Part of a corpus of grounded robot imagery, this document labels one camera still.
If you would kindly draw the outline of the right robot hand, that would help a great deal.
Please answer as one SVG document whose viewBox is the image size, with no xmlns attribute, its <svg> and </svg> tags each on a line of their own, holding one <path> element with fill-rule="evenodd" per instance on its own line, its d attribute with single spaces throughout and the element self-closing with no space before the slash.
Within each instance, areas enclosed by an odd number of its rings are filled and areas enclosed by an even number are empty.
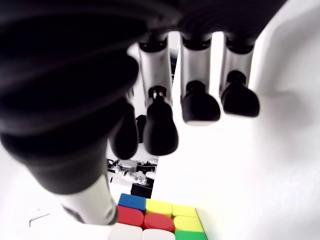
<svg viewBox="0 0 320 240">
<path fill-rule="evenodd" d="M 221 112 L 254 118 L 248 88 L 255 42 L 283 0 L 3 0 L 0 141 L 64 210 L 84 224 L 118 217 L 105 176 L 107 146 L 137 151 L 133 86 L 142 77 L 148 153 L 179 144 L 168 34 L 180 33 L 184 122 Z"/>
</svg>

